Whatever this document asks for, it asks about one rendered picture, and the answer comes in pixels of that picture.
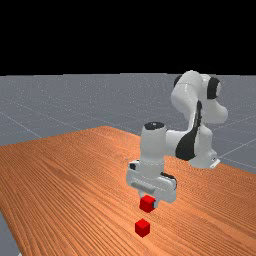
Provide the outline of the red cube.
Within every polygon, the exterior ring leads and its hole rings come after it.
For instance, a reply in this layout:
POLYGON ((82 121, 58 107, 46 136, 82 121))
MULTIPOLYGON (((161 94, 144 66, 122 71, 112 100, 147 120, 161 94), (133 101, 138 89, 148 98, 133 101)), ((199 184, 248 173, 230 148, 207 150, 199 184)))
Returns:
POLYGON ((140 237, 145 237, 150 233, 150 223, 145 219, 140 219, 135 223, 135 232, 140 237))
POLYGON ((154 197, 145 195, 140 199, 139 208, 146 213, 150 213, 151 211, 153 211, 155 209, 155 207, 154 207, 155 201, 156 201, 156 199, 154 197))

